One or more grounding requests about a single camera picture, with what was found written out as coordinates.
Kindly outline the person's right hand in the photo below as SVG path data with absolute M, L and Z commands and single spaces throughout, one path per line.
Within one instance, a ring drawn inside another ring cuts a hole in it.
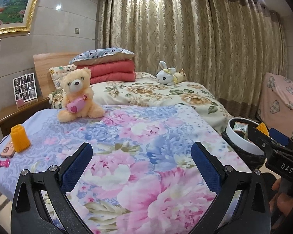
M 293 198 L 289 197 L 285 193 L 281 193 L 280 195 L 276 194 L 269 202 L 269 206 L 271 212 L 275 209 L 275 207 L 278 207 L 279 211 L 287 217 L 293 208 Z

